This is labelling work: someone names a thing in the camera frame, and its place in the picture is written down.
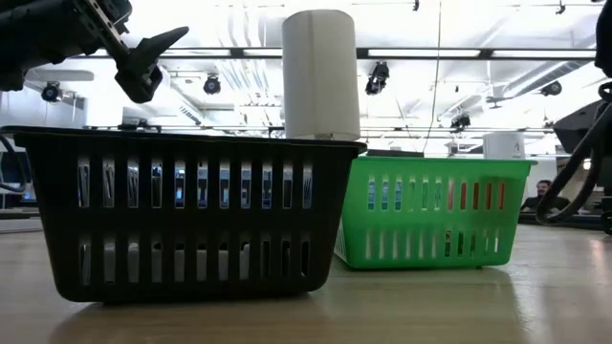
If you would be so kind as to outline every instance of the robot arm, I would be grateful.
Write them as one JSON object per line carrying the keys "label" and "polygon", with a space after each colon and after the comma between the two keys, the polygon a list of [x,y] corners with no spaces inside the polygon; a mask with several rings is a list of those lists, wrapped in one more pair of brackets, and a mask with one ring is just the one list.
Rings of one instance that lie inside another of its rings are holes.
{"label": "robot arm", "polygon": [[0,91],[23,89],[30,68],[61,63],[105,48],[115,80],[136,103],[153,98],[162,73],[158,57],[188,28],[145,38],[134,49],[120,35],[132,12],[128,0],[5,0],[0,4]]}

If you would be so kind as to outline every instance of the ceiling light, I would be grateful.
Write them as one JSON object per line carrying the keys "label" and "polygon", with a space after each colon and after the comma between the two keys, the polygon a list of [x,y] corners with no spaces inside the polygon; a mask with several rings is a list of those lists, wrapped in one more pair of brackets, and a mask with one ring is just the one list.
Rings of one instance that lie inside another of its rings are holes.
{"label": "ceiling light", "polygon": [[282,56],[282,49],[245,49],[245,56]]}
{"label": "ceiling light", "polygon": [[532,51],[532,50],[503,50],[495,51],[492,55],[493,58],[550,58],[550,59],[562,59],[567,58],[568,60],[574,58],[595,58],[594,50],[557,50],[557,51]]}
{"label": "ceiling light", "polygon": [[168,49],[165,53],[162,54],[164,56],[231,56],[231,52],[229,49]]}
{"label": "ceiling light", "polygon": [[480,54],[476,49],[370,49],[369,56],[380,57],[477,57]]}

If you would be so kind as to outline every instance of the desk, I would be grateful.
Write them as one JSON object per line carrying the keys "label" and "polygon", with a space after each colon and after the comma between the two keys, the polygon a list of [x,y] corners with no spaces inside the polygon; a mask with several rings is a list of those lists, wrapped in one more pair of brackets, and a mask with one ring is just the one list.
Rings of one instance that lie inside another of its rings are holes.
{"label": "desk", "polygon": [[348,270],[300,297],[102,306],[55,292],[42,233],[0,235],[2,343],[604,343],[612,239],[521,226],[504,267]]}

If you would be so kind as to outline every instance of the green plastic basket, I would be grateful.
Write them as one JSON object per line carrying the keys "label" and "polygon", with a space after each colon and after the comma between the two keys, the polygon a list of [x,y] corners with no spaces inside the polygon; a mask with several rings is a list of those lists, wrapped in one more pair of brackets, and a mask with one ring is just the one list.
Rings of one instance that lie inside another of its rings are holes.
{"label": "green plastic basket", "polygon": [[510,260],[531,161],[353,161],[335,252],[355,269]]}

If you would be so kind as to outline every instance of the white cylinder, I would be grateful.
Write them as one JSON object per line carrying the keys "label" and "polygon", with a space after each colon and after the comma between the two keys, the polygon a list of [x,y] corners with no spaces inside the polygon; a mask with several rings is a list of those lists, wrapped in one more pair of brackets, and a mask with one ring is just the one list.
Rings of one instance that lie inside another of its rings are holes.
{"label": "white cylinder", "polygon": [[342,11],[296,13],[283,23],[288,139],[357,140],[355,23]]}
{"label": "white cylinder", "polygon": [[525,137],[522,133],[491,133],[483,136],[485,159],[524,160]]}

